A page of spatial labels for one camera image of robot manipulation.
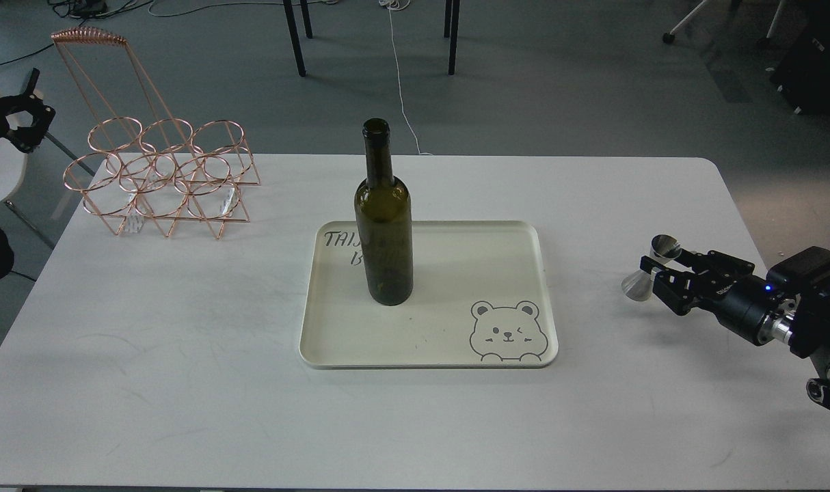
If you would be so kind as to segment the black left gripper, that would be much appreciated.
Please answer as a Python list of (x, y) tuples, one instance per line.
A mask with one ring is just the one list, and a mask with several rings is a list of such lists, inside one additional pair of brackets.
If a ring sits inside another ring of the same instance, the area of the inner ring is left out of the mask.
[[(21, 93), (0, 97), (0, 138), (5, 136), (6, 140), (24, 154), (32, 153), (41, 144), (56, 116), (53, 107), (41, 103), (40, 98), (35, 96), (39, 77), (40, 70), (32, 68), (25, 78)], [(21, 113), (31, 116), (31, 124), (10, 128), (8, 116)]]

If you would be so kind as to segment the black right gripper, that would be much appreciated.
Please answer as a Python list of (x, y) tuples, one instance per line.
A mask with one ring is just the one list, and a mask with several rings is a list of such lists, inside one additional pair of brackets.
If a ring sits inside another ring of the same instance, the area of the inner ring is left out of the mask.
[[(658, 266), (652, 297), (661, 300), (678, 316), (700, 308), (715, 315), (719, 324), (755, 346), (772, 340), (789, 344), (793, 334), (791, 322), (797, 308), (796, 299), (781, 292), (779, 286), (753, 276), (752, 262), (716, 250), (702, 254), (680, 249), (674, 261), (665, 266), (641, 256), (639, 268)], [(731, 282), (730, 286), (700, 296), (699, 278)]]

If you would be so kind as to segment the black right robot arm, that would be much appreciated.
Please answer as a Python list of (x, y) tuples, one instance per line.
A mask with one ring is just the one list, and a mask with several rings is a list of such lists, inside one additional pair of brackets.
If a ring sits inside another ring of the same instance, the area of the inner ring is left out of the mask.
[(830, 411), (830, 250), (812, 246), (778, 262), (765, 278), (752, 262), (716, 250), (705, 254), (658, 236), (636, 274), (622, 284), (626, 296), (657, 296), (674, 314), (694, 308), (755, 346), (772, 340), (809, 358), (818, 376), (807, 396)]

